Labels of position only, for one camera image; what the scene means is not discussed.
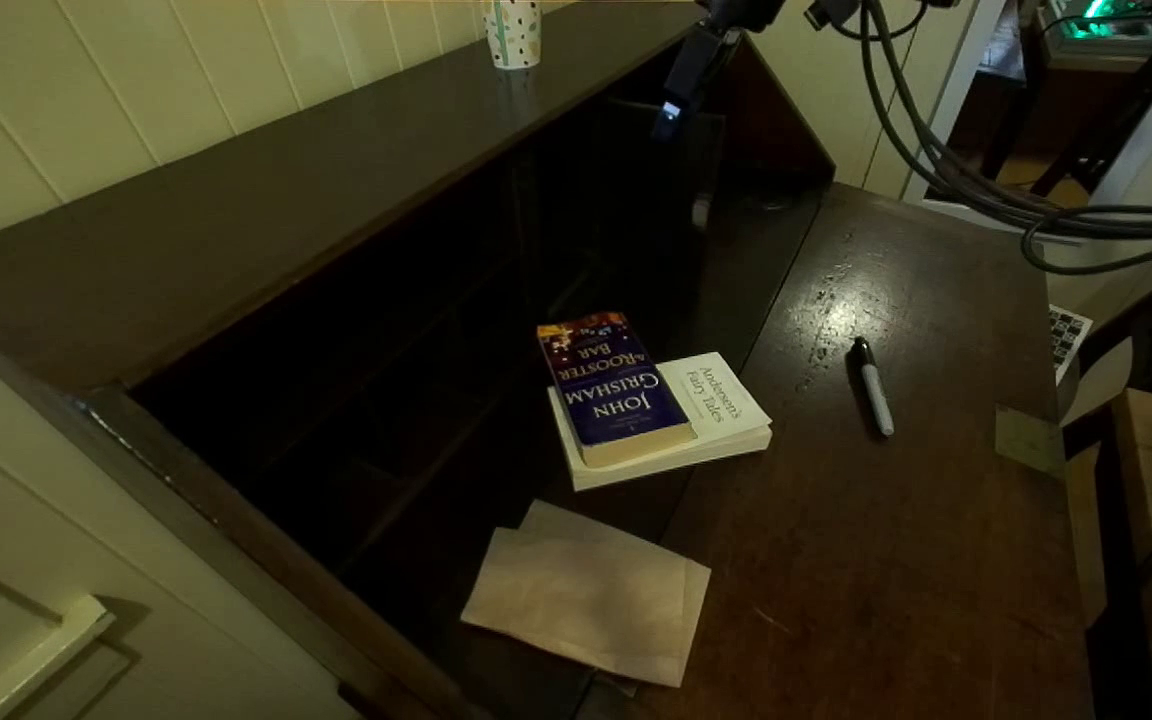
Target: pen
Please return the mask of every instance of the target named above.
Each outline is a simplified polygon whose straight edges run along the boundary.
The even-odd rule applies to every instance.
[[[886,434],[898,434],[898,418],[893,418],[893,403],[888,403],[888,391],[880,378],[880,364],[872,358],[872,345],[866,337],[858,337],[858,355],[862,355],[862,378],[866,378],[872,418]]]

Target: wooden shelf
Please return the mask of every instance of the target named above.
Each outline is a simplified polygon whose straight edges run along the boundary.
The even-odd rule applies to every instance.
[[[376,666],[392,717],[470,717],[464,686],[492,710],[571,707],[580,666],[455,620],[492,528],[557,472],[534,324],[624,308],[653,349],[665,327],[705,340],[690,320],[699,183],[730,157],[795,170],[815,147],[769,68],[739,58],[754,42],[720,109],[734,123],[647,142],[695,19],[694,4],[571,4],[546,16],[537,70],[447,50],[17,225],[0,355],[67,400],[56,417],[87,412],[168,528],[197,513],[214,536],[190,544],[242,568],[263,610],[304,610],[304,648]],[[739,316],[757,291],[720,308]],[[517,694],[537,663],[542,694]]]
[[[473,42],[17,225],[0,230],[0,352],[67,391],[136,389],[695,19],[690,4],[576,4],[546,19],[527,75],[496,70]]]

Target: wooden countertop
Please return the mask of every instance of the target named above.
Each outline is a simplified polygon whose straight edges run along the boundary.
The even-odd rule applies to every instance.
[[[858,332],[893,439],[849,384]],[[832,188],[745,378],[773,451],[694,472],[665,536],[714,568],[686,686],[598,684],[583,717],[1091,717],[1065,486],[998,451],[1001,408],[1056,418],[1014,237]]]

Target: wall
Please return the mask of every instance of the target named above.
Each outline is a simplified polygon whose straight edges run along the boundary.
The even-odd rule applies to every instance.
[[[837,161],[837,179],[880,197],[902,197],[909,169],[880,134],[880,118],[862,70],[862,47],[832,28],[815,33],[805,19],[805,9],[808,0],[783,4],[782,19],[757,34],[762,50],[821,134],[826,150]],[[898,0],[886,9],[888,24],[902,28],[918,13],[918,0]],[[926,117],[932,117],[941,98],[973,9],[977,0],[962,0],[958,9],[929,9],[926,24],[898,38],[902,68],[909,70]]]
[[[480,0],[0,0],[0,229],[473,38]]]
[[[87,591],[118,620],[45,717],[352,717],[299,644],[0,378],[0,673]]]

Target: paperback book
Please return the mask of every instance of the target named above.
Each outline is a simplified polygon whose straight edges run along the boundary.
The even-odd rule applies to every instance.
[[[695,439],[624,310],[537,327],[580,464],[603,468]]]
[[[766,451],[773,442],[773,417],[754,400],[734,364],[720,352],[682,355],[659,364],[665,384],[682,400],[694,439],[673,447],[624,456],[619,464],[583,464],[576,428],[562,403],[562,391],[547,389],[547,408],[563,442],[571,486],[603,486],[635,475],[656,475],[690,464],[710,464],[723,456]]]

